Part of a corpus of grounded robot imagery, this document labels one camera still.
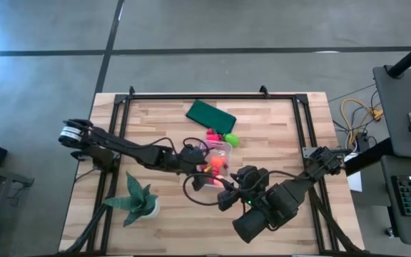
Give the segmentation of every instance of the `white paper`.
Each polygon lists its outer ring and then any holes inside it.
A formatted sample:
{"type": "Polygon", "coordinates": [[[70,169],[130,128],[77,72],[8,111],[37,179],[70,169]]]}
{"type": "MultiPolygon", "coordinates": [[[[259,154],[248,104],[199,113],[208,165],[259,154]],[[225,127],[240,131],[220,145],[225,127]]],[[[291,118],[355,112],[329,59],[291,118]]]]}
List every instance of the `white paper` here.
{"type": "MultiPolygon", "coordinates": [[[[348,161],[352,158],[355,158],[356,156],[357,156],[356,153],[350,153],[349,155],[345,157],[344,161],[348,161]]],[[[348,186],[350,187],[350,190],[362,192],[361,171],[358,171],[354,173],[353,175],[348,176],[347,180],[348,180],[348,186]]]]}

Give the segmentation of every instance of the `yellow cable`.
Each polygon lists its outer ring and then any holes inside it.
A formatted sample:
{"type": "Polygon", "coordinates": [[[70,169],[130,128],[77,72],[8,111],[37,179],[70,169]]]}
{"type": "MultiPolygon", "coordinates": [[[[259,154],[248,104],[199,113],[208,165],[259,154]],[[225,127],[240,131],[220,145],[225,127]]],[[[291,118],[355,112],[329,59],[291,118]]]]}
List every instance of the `yellow cable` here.
{"type": "MultiPolygon", "coordinates": [[[[364,118],[362,118],[362,120],[361,120],[361,124],[357,127],[357,129],[361,129],[361,126],[364,124],[364,121],[365,121],[365,119],[369,116],[369,114],[372,114],[373,115],[373,111],[368,111],[367,112],[367,114],[364,116],[364,118]]],[[[356,135],[358,134],[359,132],[352,132],[352,135],[351,135],[351,137],[350,137],[350,140],[349,140],[349,145],[352,145],[354,142],[355,142],[355,137],[356,137],[356,135]]]]}
{"type": "Polygon", "coordinates": [[[360,104],[362,107],[366,108],[367,111],[369,111],[369,112],[372,112],[372,109],[369,108],[369,106],[363,104],[361,101],[359,101],[357,99],[344,99],[342,101],[342,103],[340,104],[340,112],[342,113],[342,117],[345,120],[345,123],[347,124],[348,129],[351,130],[353,124],[350,125],[350,122],[348,122],[347,116],[345,115],[345,111],[344,111],[344,107],[345,107],[344,104],[348,101],[354,101],[355,103],[360,104]]]}

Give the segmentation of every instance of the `potted plant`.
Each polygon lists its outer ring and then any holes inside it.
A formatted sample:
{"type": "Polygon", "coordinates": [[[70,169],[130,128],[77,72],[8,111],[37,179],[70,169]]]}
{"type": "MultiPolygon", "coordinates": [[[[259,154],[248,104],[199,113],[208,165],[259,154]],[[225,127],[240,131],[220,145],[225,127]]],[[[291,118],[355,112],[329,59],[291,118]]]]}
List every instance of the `potted plant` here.
{"type": "Polygon", "coordinates": [[[126,172],[126,185],[131,196],[108,198],[104,204],[129,211],[123,227],[131,225],[138,218],[155,218],[160,211],[158,196],[150,194],[150,184],[144,189],[140,183],[126,172]]]}

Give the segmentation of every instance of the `wooden table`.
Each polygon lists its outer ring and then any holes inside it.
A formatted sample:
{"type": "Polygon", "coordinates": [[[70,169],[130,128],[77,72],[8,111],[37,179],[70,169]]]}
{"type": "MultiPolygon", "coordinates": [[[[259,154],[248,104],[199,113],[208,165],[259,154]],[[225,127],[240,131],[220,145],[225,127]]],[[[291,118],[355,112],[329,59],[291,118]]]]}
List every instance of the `wooden table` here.
{"type": "MultiPolygon", "coordinates": [[[[319,146],[336,147],[337,139],[325,93],[307,93],[316,138],[319,146]]],[[[108,129],[115,94],[98,94],[93,104],[91,121],[108,129]]],[[[237,117],[233,133],[240,146],[234,148],[230,160],[231,172],[246,165],[268,170],[299,174],[303,170],[298,135],[293,116],[293,104],[287,100],[212,100],[205,101],[237,117]]],[[[193,100],[131,101],[126,139],[145,144],[168,136],[176,148],[182,148],[186,137],[205,138],[206,129],[185,117],[193,100]]],[[[308,135],[301,109],[304,134],[308,135]]],[[[91,169],[91,163],[81,163],[77,176],[91,169]]],[[[117,196],[127,196],[126,171],[143,186],[151,183],[152,193],[159,196],[161,211],[155,219],[138,220],[124,228],[127,213],[114,209],[107,254],[131,255],[238,255],[238,254],[309,254],[317,253],[312,214],[308,196],[298,215],[276,232],[264,230],[249,244],[234,231],[233,219],[242,215],[242,205],[236,203],[226,212],[217,206],[199,206],[190,202],[181,189],[185,176],[147,170],[127,156],[122,159],[117,196]]],[[[91,218],[98,172],[81,178],[74,186],[59,250],[68,248],[91,218]]],[[[270,183],[286,179],[270,177],[270,183]]],[[[364,248],[355,208],[352,203],[345,172],[325,177],[333,216],[352,242],[364,248]]],[[[217,188],[188,191],[201,201],[216,201],[217,188]]],[[[98,227],[96,246],[101,242],[102,224],[98,227]]],[[[328,247],[328,230],[322,220],[322,230],[328,247]]]]}

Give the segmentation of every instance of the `gray floor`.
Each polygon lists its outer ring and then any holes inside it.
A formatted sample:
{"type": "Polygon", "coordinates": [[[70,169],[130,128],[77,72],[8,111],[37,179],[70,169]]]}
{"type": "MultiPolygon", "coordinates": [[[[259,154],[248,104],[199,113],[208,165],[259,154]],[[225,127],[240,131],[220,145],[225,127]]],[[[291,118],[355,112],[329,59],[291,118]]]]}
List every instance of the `gray floor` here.
{"type": "MultiPolygon", "coordinates": [[[[0,1],[0,51],[105,49],[116,4],[0,1]]],[[[411,46],[411,0],[127,0],[114,48],[321,46],[411,46]]],[[[405,54],[113,56],[103,91],[130,85],[140,92],[255,91],[266,85],[270,91],[325,91],[335,99],[373,84],[372,67],[405,54]]],[[[17,207],[7,206],[0,256],[56,252],[77,166],[57,137],[64,119],[88,117],[101,62],[102,56],[0,57],[6,168],[36,178],[17,207]]],[[[367,103],[374,91],[347,97],[367,103]]],[[[342,124],[344,98],[330,102],[342,124]]],[[[347,105],[347,116],[356,107],[347,105]]],[[[384,120],[367,129],[378,141],[387,137],[384,120]]],[[[339,144],[345,136],[338,132],[339,144]]],[[[382,234],[389,225],[386,210],[360,197],[354,194],[366,249],[411,256],[411,246],[382,234]]]]}

